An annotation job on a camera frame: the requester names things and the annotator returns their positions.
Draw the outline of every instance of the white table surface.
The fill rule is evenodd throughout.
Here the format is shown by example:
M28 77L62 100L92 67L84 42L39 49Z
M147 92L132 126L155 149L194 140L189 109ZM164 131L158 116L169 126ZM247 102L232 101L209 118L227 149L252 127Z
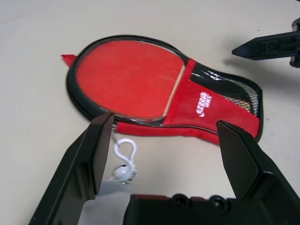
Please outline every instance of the white table surface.
M299 12L295 0L0 0L0 224L28 223L67 147L89 124L68 99L60 55L115 34L161 39L259 84L259 145L300 195L300 69L288 58L231 55L252 38L290 32ZM134 192L234 197L218 146L193 137L130 138L138 145ZM105 178L119 163L111 145Z

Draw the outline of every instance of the red fabric tab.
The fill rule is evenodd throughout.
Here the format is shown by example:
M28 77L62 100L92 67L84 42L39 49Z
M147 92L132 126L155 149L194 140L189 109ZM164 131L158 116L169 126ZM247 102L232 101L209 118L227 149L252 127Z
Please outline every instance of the red fabric tab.
M130 123L118 122L117 132L135 136L189 136L204 139L219 144L218 136L196 128L187 127L148 127Z
M190 81L195 64L194 60L189 60L163 125L193 125L217 131L217 120L225 120L256 137L259 130L257 117L221 95Z
M70 68L76 59L76 55L61 55L66 65Z

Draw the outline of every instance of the mesh pocket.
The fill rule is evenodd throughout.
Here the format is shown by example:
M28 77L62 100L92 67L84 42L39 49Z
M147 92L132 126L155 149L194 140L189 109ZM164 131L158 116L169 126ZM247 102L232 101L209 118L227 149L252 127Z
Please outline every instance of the mesh pocket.
M225 74L196 63L191 81L208 88L256 117L260 111L262 90L254 82L235 75Z

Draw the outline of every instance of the red fabric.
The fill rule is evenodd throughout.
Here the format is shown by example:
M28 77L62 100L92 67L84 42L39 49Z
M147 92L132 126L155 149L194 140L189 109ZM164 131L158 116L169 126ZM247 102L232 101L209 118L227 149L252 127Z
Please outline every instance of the red fabric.
M193 125L217 131L217 120L225 120L243 128L256 137L259 119L219 94L190 81L195 61L190 59L171 102L163 125ZM201 93L209 95L210 105L203 108L203 117L196 112Z
M70 68L76 59L76 55L61 55L66 65Z
M77 69L81 90L111 112L136 118L160 118L183 61L157 45L112 41L96 47Z
M192 125L217 131L216 122L220 119L237 125L256 137L259 130L259 119L257 117L219 94L189 80L195 64L194 60L189 60L163 125ZM211 97L210 104L198 114L196 110L203 92L206 93L206 96ZM194 136L219 144L216 134L197 128L147 127L118 122L117 132L140 136Z
M118 122L117 132L135 136L189 136L219 144L217 135L196 128L186 127L147 127L130 123Z

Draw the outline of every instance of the black plastic part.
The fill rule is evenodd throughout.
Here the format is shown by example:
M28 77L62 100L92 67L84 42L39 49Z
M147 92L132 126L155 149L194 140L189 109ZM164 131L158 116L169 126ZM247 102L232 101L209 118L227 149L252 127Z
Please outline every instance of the black plastic part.
M300 18L292 23L292 32L256 37L232 54L251 60L291 57L290 65L300 68Z
M217 123L217 130L224 168L236 197L262 201L274 223L300 224L299 197L251 134L225 121Z
M113 115L95 118L68 148L30 225L77 225L106 164ZM237 199L132 195L125 225L299 225L300 199L274 162L243 129L217 122L224 168Z
M68 148L30 225L76 225L83 205L95 199L107 160L113 115L95 118Z
M274 225L259 201L215 195L178 207L173 198L132 195L123 225Z
M292 30L300 31L300 18L292 23ZM291 57L290 65L292 67L300 68L300 52L298 52L296 56Z

